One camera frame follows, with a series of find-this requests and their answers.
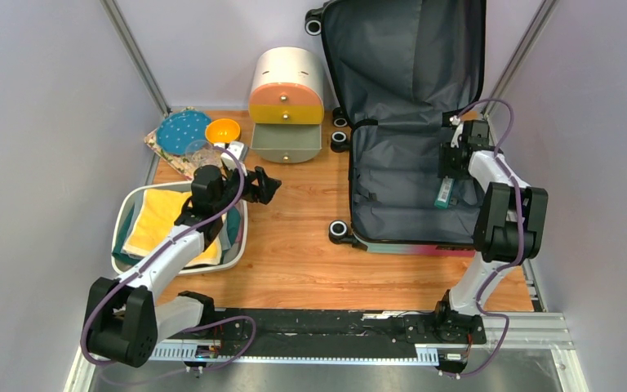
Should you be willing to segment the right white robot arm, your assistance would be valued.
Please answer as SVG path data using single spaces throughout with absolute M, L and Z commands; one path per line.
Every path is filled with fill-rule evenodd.
M 450 120 L 441 144 L 435 206 L 445 208 L 458 180 L 475 180 L 484 192 L 474 227 L 475 255 L 460 281 L 437 303 L 433 332 L 441 342 L 471 342 L 482 325 L 483 304 L 501 279 L 540 250 L 549 196 L 517 176 L 490 143 L 484 120 Z

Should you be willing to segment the yellow towel white trim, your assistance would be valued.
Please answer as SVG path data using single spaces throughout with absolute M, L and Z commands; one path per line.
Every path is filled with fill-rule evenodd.
M 147 189 L 138 219 L 122 250 L 142 259 L 147 256 L 167 237 L 190 195 L 190 192 Z

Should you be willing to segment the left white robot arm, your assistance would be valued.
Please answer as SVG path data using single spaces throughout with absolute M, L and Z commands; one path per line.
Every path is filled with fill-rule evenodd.
M 95 365 L 123 363 L 138 368 L 149 360 L 157 343 L 178 333 L 189 331 L 198 339 L 211 336 L 217 318 L 210 297 L 182 292 L 162 305 L 157 298 L 218 238 L 224 214 L 241 201 L 270 203 L 281 185 L 263 167 L 252 171 L 198 168 L 168 235 L 123 274 L 98 278 L 91 285 L 80 338 L 85 358 Z

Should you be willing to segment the teal tube with barcode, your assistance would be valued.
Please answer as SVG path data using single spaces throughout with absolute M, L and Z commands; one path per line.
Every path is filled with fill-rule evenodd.
M 451 205 L 451 193 L 455 180 L 450 177 L 444 177 L 439 186 L 437 196 L 434 200 L 434 206 L 440 209 L 446 209 Z

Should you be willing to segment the pink and teal kids suitcase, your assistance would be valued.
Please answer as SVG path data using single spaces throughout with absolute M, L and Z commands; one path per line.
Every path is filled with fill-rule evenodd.
M 484 1 L 327 1 L 305 14 L 337 100 L 331 149 L 345 153 L 349 219 L 328 237 L 370 253 L 472 256 L 483 191 L 458 180 L 436 208 L 450 117 L 482 96 Z

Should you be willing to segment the white plastic basin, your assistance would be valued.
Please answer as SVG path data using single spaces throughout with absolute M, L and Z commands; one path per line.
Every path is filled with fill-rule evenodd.
M 184 182 L 173 182 L 173 183 L 166 183 L 166 184 L 160 184 L 160 185 L 147 185 L 147 186 L 143 186 L 137 189 L 158 188 L 158 189 L 168 189 L 168 190 L 174 190 L 174 191 L 179 191 L 179 192 L 185 192 L 185 191 L 190 191 L 190 185 L 191 185 L 190 181 L 184 181 Z M 131 201 L 130 201 L 131 196 L 137 189 L 134 189 L 133 191 L 131 191 L 122 202 L 122 206 L 120 207 L 116 224 L 115 224 L 115 228 L 113 231 L 112 248 L 113 248 L 113 245 L 116 243 L 117 232 L 119 231 L 120 226 L 122 225 L 122 222 L 125 220 L 125 218 L 127 217 L 127 215 L 129 214 L 131 210 Z M 247 245 L 247 231 L 248 231 L 247 202 L 246 201 L 239 202 L 238 209 L 242 215 L 242 236 L 240 239 L 237 240 L 235 246 L 231 250 L 228 251 L 227 256 L 226 256 L 226 262 L 222 265 L 217 265 L 217 264 L 208 265 L 208 266 L 202 266 L 202 267 L 192 268 L 192 269 L 187 269 L 185 266 L 179 272 L 179 276 L 192 275 L 192 274 L 208 274 L 208 273 L 218 272 L 221 270 L 228 270 L 234 267 L 239 262 Z M 117 274 L 122 274 L 123 272 L 131 268 L 131 265 L 124 265 L 114 260 L 112 256 L 111 256 L 111 265 L 112 265 L 112 269 Z

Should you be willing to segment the round pastel drawer cabinet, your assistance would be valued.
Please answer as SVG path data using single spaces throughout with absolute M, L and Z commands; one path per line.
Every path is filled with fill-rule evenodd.
M 322 149 L 324 83 L 320 59 L 299 47 L 264 52 L 252 79 L 251 150 L 274 163 L 304 163 Z

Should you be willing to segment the grey garment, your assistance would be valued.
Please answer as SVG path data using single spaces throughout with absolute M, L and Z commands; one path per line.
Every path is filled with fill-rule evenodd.
M 145 188 L 137 189 L 131 196 L 131 199 L 130 199 L 131 211 L 130 211 L 130 215 L 128 218 L 129 229 L 132 229 L 132 227 L 134 226 L 135 222 L 138 219 L 138 215 L 140 214 L 140 210 L 144 203 L 145 191 L 146 191 Z

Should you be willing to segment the dark green garment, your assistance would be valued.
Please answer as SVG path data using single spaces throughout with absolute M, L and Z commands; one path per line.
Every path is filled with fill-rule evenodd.
M 198 267 L 208 266 L 208 265 L 216 265 L 216 264 L 222 265 L 226 262 L 226 256 L 227 256 L 228 251 L 231 250 L 235 246 L 237 240 L 240 239 L 242 236 L 242 215 L 239 209 L 238 209 L 238 212 L 240 214 L 239 225 L 228 229 L 224 221 L 223 228 L 220 231 L 220 237 L 219 237 L 220 247 L 221 247 L 220 260 L 217 263 L 215 263 L 216 258 L 214 256 L 209 256 L 208 251 L 205 251 L 198 258 L 188 263 L 186 266 L 187 269 L 198 268 Z M 129 237 L 130 232 L 132 231 L 132 229 L 129 229 L 129 221 L 128 221 L 129 215 L 130 215 L 130 212 L 125 218 L 125 220 L 122 222 L 122 225 L 120 226 L 120 229 L 117 232 L 116 243 L 113 245 L 111 255 L 114 260 L 124 265 L 135 265 L 138 261 L 142 259 L 142 257 L 125 253 L 122 250 L 124 243 Z

